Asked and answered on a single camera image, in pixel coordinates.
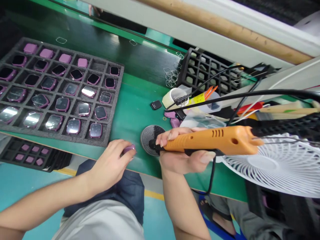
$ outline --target electric fan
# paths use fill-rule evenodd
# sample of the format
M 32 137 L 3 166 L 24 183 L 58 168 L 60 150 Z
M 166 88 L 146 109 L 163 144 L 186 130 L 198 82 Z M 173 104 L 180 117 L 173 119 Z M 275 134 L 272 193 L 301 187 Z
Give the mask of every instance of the electric fan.
M 282 193 L 320 198 L 320 149 L 288 133 L 262 137 L 256 155 L 224 156 L 222 162 L 250 182 Z

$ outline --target wooden beam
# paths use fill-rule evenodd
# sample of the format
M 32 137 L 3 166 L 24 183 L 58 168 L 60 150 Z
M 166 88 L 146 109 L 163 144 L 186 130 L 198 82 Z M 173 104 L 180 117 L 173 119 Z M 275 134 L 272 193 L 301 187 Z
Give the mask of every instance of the wooden beam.
M 313 58 L 181 0 L 137 1 L 295 65 Z

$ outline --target person's right hand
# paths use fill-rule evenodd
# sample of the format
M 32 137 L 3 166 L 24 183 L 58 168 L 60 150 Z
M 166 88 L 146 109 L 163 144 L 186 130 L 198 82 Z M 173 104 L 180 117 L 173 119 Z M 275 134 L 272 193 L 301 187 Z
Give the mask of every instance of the person's right hand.
M 123 139 L 111 141 L 92 169 L 85 172 L 88 189 L 91 194 L 101 193 L 120 181 L 128 163 L 133 159 L 136 150 L 131 149 L 122 157 L 121 153 L 132 143 Z
M 89 4 L 89 16 L 91 17 L 92 15 L 92 8 L 93 8 L 93 11 L 96 13 L 96 15 L 100 17 L 100 12 L 102 11 L 99 12 L 98 8 L 95 6 L 92 6 L 91 4 Z
M 168 141 L 174 140 L 180 134 L 192 133 L 206 130 L 206 128 L 173 128 L 170 131 L 159 134 L 156 145 L 165 146 Z M 194 152 L 190 157 L 181 152 L 160 152 L 160 164 L 162 169 L 179 174 L 190 172 L 203 172 L 209 162 L 216 156 L 214 152 L 199 150 Z

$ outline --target white shirt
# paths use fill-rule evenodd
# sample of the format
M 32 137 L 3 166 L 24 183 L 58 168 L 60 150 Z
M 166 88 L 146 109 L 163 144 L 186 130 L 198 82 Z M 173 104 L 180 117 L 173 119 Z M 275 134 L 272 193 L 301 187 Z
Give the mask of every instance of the white shirt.
M 143 240 L 143 228 L 124 204 L 101 200 L 79 209 L 52 240 Z

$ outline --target orange hot glue gun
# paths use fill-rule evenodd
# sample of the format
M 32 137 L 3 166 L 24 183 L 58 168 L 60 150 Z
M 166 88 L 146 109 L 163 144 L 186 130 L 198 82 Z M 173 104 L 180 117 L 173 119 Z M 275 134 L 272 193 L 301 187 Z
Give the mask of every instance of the orange hot glue gun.
M 214 151 L 217 156 L 253 155 L 264 142 L 256 138 L 251 129 L 249 126 L 213 128 L 179 135 L 162 148 L 155 145 L 155 140 L 151 140 L 149 146 L 156 151 L 185 152 L 187 155 L 198 150 Z

